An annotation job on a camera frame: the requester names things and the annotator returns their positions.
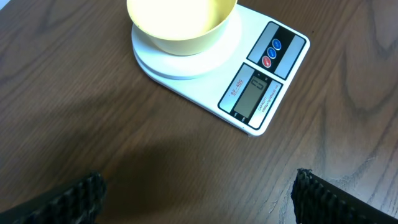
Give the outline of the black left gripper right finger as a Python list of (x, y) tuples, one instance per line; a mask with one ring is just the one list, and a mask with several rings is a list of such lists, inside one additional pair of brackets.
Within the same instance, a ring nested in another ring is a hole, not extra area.
[(397, 219), (299, 168), (291, 199), (300, 224), (397, 224)]

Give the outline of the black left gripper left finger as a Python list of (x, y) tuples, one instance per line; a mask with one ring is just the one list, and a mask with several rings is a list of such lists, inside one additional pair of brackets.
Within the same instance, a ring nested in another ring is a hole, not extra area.
[(103, 176), (90, 172), (1, 212), (1, 223), (95, 224), (106, 192)]

